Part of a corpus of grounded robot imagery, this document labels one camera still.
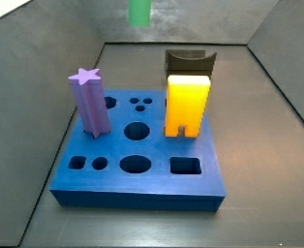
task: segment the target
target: top surface of blue block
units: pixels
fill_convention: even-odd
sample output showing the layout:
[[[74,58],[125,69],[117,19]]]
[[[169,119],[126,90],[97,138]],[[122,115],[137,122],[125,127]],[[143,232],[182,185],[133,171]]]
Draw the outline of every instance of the top surface of blue block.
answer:
[[[163,91],[107,90],[105,93],[107,97],[115,99],[114,108],[107,110],[111,132],[93,139],[90,134],[83,133],[81,120],[77,119],[50,189],[225,197],[225,186],[206,116],[202,119],[197,139],[167,138],[163,136]],[[138,103],[130,103],[133,98],[138,99]],[[125,127],[133,122],[142,122],[150,128],[149,135],[141,140],[127,139],[123,133]],[[131,130],[131,133],[138,136],[145,131],[141,128]],[[122,170],[119,161],[131,155],[143,156],[151,161],[147,171],[130,173]],[[74,156],[86,158],[83,168],[79,170],[67,167],[70,158]],[[107,159],[107,165],[102,170],[95,170],[91,166],[98,157]],[[178,173],[170,171],[170,158],[173,157],[178,159],[174,159],[171,169],[178,170]],[[199,161],[199,173],[194,170],[195,165],[190,163],[191,158]]]

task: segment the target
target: blue shape sorter block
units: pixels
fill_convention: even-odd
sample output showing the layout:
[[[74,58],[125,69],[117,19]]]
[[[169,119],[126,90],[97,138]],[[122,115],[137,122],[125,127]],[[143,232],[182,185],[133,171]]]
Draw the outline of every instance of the blue shape sorter block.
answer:
[[[217,211],[226,191],[206,116],[197,139],[167,138],[163,91],[106,96],[111,131],[93,139],[77,119],[50,185],[58,203]]]

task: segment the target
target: small round hole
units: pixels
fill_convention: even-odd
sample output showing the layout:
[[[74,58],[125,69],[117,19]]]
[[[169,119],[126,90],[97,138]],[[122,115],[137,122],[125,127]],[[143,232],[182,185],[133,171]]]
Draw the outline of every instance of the small round hole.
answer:
[[[67,167],[73,170],[81,170],[83,168],[83,164],[85,164],[86,158],[82,156],[73,156],[70,158]]]
[[[119,167],[127,173],[143,173],[151,167],[151,161],[138,155],[127,156],[119,161]]]
[[[146,98],[146,99],[143,100],[143,103],[147,104],[147,105],[151,104],[151,98]]]
[[[99,157],[93,161],[94,170],[102,170],[107,166],[107,159],[105,157]]]
[[[143,122],[130,123],[123,130],[125,137],[130,140],[142,140],[150,133],[150,128]]]
[[[139,102],[138,98],[135,98],[135,97],[134,98],[130,98],[130,103],[131,104],[137,104],[138,102]]]
[[[143,111],[146,108],[142,105],[135,106],[135,111],[141,112]]]
[[[106,108],[111,109],[115,106],[115,99],[113,97],[105,97]]]

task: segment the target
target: purple star prism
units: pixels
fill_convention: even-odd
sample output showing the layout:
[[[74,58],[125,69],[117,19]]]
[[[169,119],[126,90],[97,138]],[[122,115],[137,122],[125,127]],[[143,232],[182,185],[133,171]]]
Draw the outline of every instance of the purple star prism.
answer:
[[[99,69],[90,71],[78,69],[78,74],[67,78],[77,110],[81,116],[83,131],[94,138],[110,132],[107,108]]]

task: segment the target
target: yellow block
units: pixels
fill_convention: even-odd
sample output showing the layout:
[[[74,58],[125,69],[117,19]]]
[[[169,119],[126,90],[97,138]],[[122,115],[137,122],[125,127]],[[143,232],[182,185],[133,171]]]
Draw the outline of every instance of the yellow block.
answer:
[[[207,76],[167,77],[165,136],[177,137],[179,127],[185,137],[195,138],[206,107],[210,81]]]

